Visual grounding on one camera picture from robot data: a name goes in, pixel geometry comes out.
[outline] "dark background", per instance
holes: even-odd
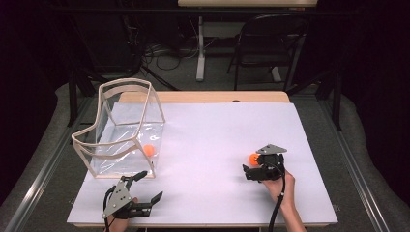
[[[115,6],[110,1],[98,2],[105,7]],[[160,0],[155,4],[168,7],[164,2],[176,4]],[[358,38],[361,41],[358,48],[348,54],[349,59],[340,70],[342,93],[357,106],[374,165],[392,190],[409,204],[410,43],[406,38],[410,28],[406,18],[409,9],[399,3],[372,3],[367,9],[375,13],[374,19],[363,30],[363,40]],[[72,21],[44,12],[39,6],[32,0],[0,2],[0,73],[4,100],[1,131],[6,148],[1,155],[0,202],[7,197],[42,139],[57,103],[54,92],[68,82],[73,64],[95,71],[126,71],[131,67],[132,52],[127,36],[124,28],[118,27],[121,17],[100,17],[96,23],[104,23],[103,31],[87,34],[95,30],[88,16],[74,20],[76,29],[73,29]],[[319,0],[317,9],[344,11],[361,6],[366,6],[365,1]],[[177,46],[186,34],[186,22],[180,17],[157,17],[150,23],[149,33],[170,46]],[[306,81],[331,67],[343,55],[343,45],[354,26],[352,20],[316,18],[301,52],[295,81]],[[164,36],[171,32],[172,37]],[[84,35],[87,43],[81,38]],[[116,53],[90,52],[95,46],[109,44],[118,47]],[[110,59],[118,54],[126,58]]]

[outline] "human hand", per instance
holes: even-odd
[[[306,232],[306,229],[302,223],[301,217],[295,206],[295,177],[285,170],[284,179],[286,182],[284,196],[280,204],[280,210],[286,223],[288,232]],[[283,180],[279,178],[275,181],[263,181],[262,182],[269,193],[271,193],[272,199],[277,202],[278,196],[281,194],[283,187]]]
[[[284,179],[286,182],[286,187],[285,187],[283,200],[280,206],[282,207],[294,206],[295,204],[295,182],[296,182],[295,177],[293,177],[292,174],[290,174],[287,170],[285,170]],[[268,189],[269,193],[271,193],[272,199],[275,202],[277,202],[278,197],[280,196],[281,191],[282,191],[282,186],[283,186],[282,178],[279,178],[274,181],[262,181],[262,183]]]
[[[138,203],[138,198],[133,198],[132,201],[134,203]],[[113,215],[108,216],[108,224],[109,224],[109,231],[110,232],[124,232],[128,225],[130,220],[129,219],[119,219],[119,218],[114,218]]]

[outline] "gray floor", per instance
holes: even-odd
[[[154,58],[149,63],[149,68],[181,90],[233,90],[233,72],[226,73],[230,59],[226,55],[228,53],[229,49],[226,51],[218,47],[218,43],[211,43],[207,49],[205,80],[202,82],[195,80],[194,57],[184,58],[178,67],[172,71],[165,71],[162,69],[175,67],[178,60],[162,56],[159,60]],[[280,73],[283,75],[285,70],[280,69]],[[241,76],[243,83],[255,76],[270,78],[267,70],[243,71]],[[145,72],[140,72],[138,77],[151,81],[157,91],[167,90]],[[281,88],[280,84],[243,84],[239,89]],[[315,89],[316,86],[311,86],[302,93],[292,96],[291,101],[297,107],[331,200],[339,208],[339,223],[324,228],[309,228],[308,231],[409,231],[409,208],[390,191],[371,164],[363,129],[354,105],[350,100],[342,99],[342,131],[337,131],[329,121],[328,102],[317,101],[313,97]],[[0,230],[22,228],[23,231],[102,231],[100,228],[79,229],[66,223],[86,173],[84,164],[70,144],[70,134],[87,127],[84,124],[94,122],[97,104],[95,99],[84,99],[79,94],[80,100],[84,102],[81,106],[82,117],[72,128],[67,128],[68,86],[62,86],[57,95],[59,103],[44,139],[12,193],[0,208]],[[49,169],[49,173],[44,173],[44,165],[48,164],[53,168]],[[39,174],[52,174],[52,178],[45,181],[36,179]],[[29,188],[35,185],[43,186],[44,189],[34,192],[36,200],[30,201]]]

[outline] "white tabletop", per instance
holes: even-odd
[[[275,204],[242,164],[271,143],[287,149],[284,164],[296,178],[296,205],[306,226],[337,223],[304,129],[292,103],[164,103],[166,124],[155,179],[133,183],[140,202],[163,191],[141,227],[267,226]],[[103,226],[103,197],[118,180],[87,173],[68,223]],[[278,214],[276,224],[284,224]]]

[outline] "desk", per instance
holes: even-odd
[[[178,0],[178,5],[180,7],[195,7],[195,8],[212,8],[212,7],[235,7],[235,8],[312,8],[317,4],[317,0]],[[233,27],[229,28],[226,23],[221,25],[224,31],[222,36],[226,37],[226,32],[230,35],[229,37],[234,37],[239,34],[242,24],[232,23]],[[199,55],[198,55],[198,66],[196,70],[196,81],[204,80],[204,70],[205,70],[205,51],[204,51],[204,36],[214,36],[214,34],[204,34],[204,24],[202,16],[199,17],[198,21],[198,40],[199,40]]]
[[[297,179],[295,200],[305,226],[337,223],[298,113],[286,94],[158,94],[166,124],[157,177],[134,183],[130,193],[141,202],[160,191],[163,197],[149,217],[132,218],[131,226],[268,226],[275,204],[266,188],[246,180],[242,170],[249,154],[267,143],[288,150],[284,163]],[[103,227],[103,196],[117,181],[87,173],[68,223]],[[278,225],[284,225],[281,214]]]

